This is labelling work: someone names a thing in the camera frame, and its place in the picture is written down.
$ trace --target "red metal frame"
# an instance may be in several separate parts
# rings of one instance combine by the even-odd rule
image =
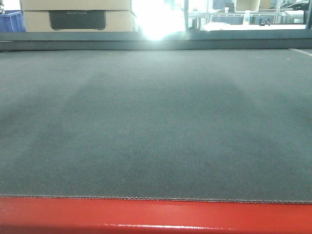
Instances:
[[[312,205],[0,197],[1,234],[312,234]]]

